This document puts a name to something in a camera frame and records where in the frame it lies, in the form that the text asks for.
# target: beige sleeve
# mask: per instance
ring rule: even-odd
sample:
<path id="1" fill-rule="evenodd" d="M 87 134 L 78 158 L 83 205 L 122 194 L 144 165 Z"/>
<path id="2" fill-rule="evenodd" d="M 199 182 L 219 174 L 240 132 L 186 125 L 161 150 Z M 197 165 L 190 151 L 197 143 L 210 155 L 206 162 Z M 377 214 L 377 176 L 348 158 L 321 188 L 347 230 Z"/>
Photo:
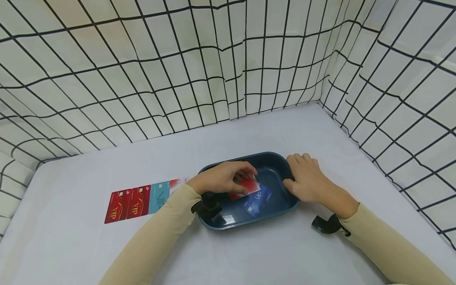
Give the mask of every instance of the beige sleeve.
<path id="1" fill-rule="evenodd" d="M 150 285 L 179 236 L 192 223 L 191 207 L 201 200 L 187 184 L 177 189 L 131 238 L 99 285 Z"/>
<path id="2" fill-rule="evenodd" d="M 393 283 L 454 284 L 412 243 L 392 229 L 363 204 L 348 219 L 339 219 L 359 247 Z"/>

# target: card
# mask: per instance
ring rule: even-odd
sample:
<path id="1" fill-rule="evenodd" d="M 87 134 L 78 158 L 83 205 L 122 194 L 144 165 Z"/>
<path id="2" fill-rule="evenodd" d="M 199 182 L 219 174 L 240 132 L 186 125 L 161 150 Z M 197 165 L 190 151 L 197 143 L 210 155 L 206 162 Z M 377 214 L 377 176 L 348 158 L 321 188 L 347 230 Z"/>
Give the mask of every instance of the card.
<path id="1" fill-rule="evenodd" d="M 188 177 L 171 180 L 170 181 L 170 195 L 187 182 L 188 182 Z"/>
<path id="2" fill-rule="evenodd" d="M 242 185 L 245 188 L 247 188 L 247 190 L 248 190 L 247 195 L 250 195 L 250 194 L 255 193 L 255 192 L 260 190 L 259 184 L 258 184 L 255 176 L 254 176 L 253 179 L 242 179 L 240 181 L 235 181 L 235 183 L 237 183 L 239 185 Z M 247 196 L 247 195 L 238 194 L 238 193 L 235 193 L 235 192 L 230 192 L 229 193 L 229 197 L 230 197 L 231 201 L 237 200 L 237 199 L 242 198 L 242 197 Z"/>
<path id="3" fill-rule="evenodd" d="M 149 212 L 150 185 L 131 189 L 127 219 L 147 215 Z"/>
<path id="4" fill-rule="evenodd" d="M 165 204 L 170 196 L 170 182 L 152 184 L 150 186 L 149 212 L 154 214 Z"/>
<path id="5" fill-rule="evenodd" d="M 259 186 L 260 190 L 247 196 L 243 204 L 244 209 L 254 218 L 260 216 L 272 196 L 272 191 L 268 187 L 261 183 L 259 183 Z"/>
<path id="6" fill-rule="evenodd" d="M 104 223 L 112 223 L 127 218 L 131 189 L 111 193 Z"/>

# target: blue vip card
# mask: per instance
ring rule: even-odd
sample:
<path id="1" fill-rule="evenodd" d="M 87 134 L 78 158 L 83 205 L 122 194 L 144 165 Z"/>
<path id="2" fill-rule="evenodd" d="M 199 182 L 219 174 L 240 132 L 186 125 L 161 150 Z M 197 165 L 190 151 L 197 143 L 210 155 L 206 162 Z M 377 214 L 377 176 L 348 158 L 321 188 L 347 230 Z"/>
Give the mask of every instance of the blue vip card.
<path id="1" fill-rule="evenodd" d="M 150 186 L 150 200 L 148 214 L 156 213 L 170 197 L 170 182 L 152 184 Z"/>
<path id="2" fill-rule="evenodd" d="M 248 195 L 245 198 L 244 202 L 244 209 L 252 215 L 254 218 L 257 218 L 260 216 L 261 211 L 263 211 L 264 207 L 266 207 L 266 204 L 269 202 L 269 199 L 271 198 L 272 191 L 264 186 L 261 183 L 258 183 L 260 190 Z"/>

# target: white curtain with black grid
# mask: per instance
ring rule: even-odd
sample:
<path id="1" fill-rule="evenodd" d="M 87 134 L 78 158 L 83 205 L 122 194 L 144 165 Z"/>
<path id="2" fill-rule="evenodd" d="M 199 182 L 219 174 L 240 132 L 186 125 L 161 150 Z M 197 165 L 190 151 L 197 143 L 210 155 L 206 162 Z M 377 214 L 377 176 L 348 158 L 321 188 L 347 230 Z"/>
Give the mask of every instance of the white curtain with black grid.
<path id="1" fill-rule="evenodd" d="M 455 248 L 455 8 L 1 2 L 0 237 L 49 160 L 316 102 Z"/>

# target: red card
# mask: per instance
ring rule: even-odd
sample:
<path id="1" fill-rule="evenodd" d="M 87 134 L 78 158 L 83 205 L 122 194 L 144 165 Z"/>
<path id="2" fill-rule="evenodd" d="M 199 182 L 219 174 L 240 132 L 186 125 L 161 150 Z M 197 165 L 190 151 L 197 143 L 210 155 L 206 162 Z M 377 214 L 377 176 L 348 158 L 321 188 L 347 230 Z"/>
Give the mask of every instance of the red card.
<path id="1" fill-rule="evenodd" d="M 104 223 L 112 223 L 127 218 L 128 204 L 130 203 L 131 189 L 111 193 L 108 210 Z"/>
<path id="2" fill-rule="evenodd" d="M 247 188 L 247 190 L 248 190 L 247 195 L 250 195 L 250 194 L 255 193 L 260 190 L 260 187 L 259 187 L 258 182 L 256 181 L 255 177 L 253 179 L 242 179 L 240 181 L 236 181 L 236 183 Z M 236 192 L 229 193 L 229 197 L 230 197 L 231 201 L 237 200 L 244 196 L 246 196 L 246 195 L 238 194 Z"/>
<path id="3" fill-rule="evenodd" d="M 147 215 L 149 211 L 150 185 L 131 189 L 127 219 Z"/>

